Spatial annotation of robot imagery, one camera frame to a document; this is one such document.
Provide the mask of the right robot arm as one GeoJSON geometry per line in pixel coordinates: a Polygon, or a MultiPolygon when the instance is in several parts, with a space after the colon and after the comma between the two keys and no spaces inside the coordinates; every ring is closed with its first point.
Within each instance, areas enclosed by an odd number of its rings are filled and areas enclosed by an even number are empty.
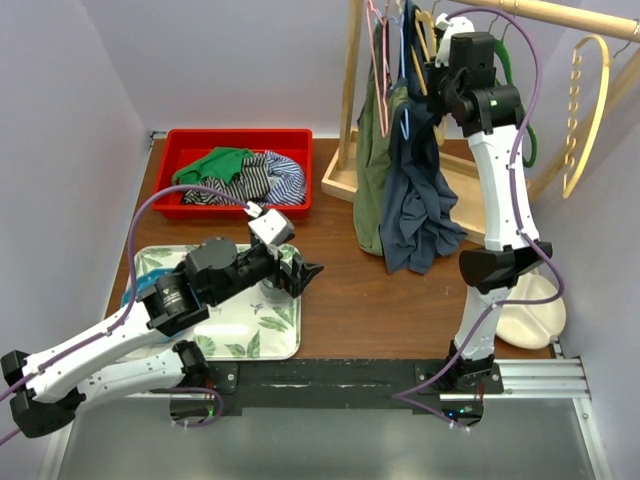
{"type": "Polygon", "coordinates": [[[473,154],[485,235],[482,247],[459,257],[467,285],[461,325],[444,366],[423,388],[466,393],[490,375],[509,294],[522,275],[552,255],[531,217],[521,157],[521,97],[514,86],[497,84],[494,49],[487,32],[446,32],[428,65],[431,108],[454,118],[473,154]]]}

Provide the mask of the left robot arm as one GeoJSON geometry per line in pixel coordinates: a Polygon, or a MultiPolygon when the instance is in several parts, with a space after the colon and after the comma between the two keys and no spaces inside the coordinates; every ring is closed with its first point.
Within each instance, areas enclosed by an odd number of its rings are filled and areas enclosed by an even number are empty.
{"type": "Polygon", "coordinates": [[[5,354],[1,371],[9,388],[1,397],[10,406],[12,433],[43,437],[86,410],[143,392],[203,394],[210,404],[199,423],[215,422],[224,399],[196,342],[179,340],[141,360],[126,355],[190,329],[208,319],[210,308],[263,281],[297,298],[323,268],[299,254],[285,261],[278,248],[260,242],[239,251],[227,238],[205,241],[92,328],[37,354],[5,354]]]}

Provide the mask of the navy blue tank top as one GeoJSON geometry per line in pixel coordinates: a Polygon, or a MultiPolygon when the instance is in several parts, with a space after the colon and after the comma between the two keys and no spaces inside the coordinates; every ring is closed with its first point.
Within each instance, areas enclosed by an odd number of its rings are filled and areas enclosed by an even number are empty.
{"type": "Polygon", "coordinates": [[[451,219],[458,196],[440,168],[440,152],[434,128],[441,118],[428,111],[412,62],[411,48],[421,54],[414,28],[414,2],[405,3],[407,102],[394,114],[390,140],[391,167],[387,174],[380,239],[387,271],[408,269],[425,274],[438,257],[453,255],[466,233],[451,219]],[[405,140],[400,122],[409,110],[410,138],[405,140]]]}

